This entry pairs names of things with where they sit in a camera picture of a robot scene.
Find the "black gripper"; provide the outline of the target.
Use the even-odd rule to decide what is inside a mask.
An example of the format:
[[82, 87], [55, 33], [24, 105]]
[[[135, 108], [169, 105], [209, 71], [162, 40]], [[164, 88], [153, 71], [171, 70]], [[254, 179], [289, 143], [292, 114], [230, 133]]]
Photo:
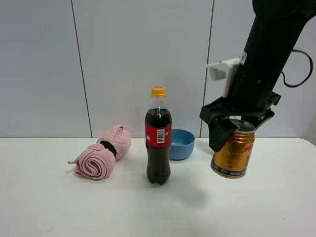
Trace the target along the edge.
[[209, 124], [209, 146], [214, 152], [219, 152], [237, 129], [224, 117], [241, 116], [256, 129], [274, 117], [271, 106], [276, 106], [281, 98], [273, 92], [277, 78], [267, 70], [239, 66], [227, 98], [220, 97], [202, 107], [200, 118]]

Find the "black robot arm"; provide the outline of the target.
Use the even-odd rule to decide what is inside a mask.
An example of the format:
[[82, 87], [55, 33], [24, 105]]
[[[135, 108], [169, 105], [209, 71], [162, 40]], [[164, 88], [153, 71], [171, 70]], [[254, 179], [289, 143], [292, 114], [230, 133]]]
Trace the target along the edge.
[[255, 19], [239, 58], [209, 64], [212, 80], [225, 80], [223, 95], [202, 107], [209, 146], [218, 152], [237, 126], [230, 116], [259, 128], [274, 116], [271, 106], [280, 95], [273, 88], [309, 20], [316, 14], [313, 0], [255, 0]]

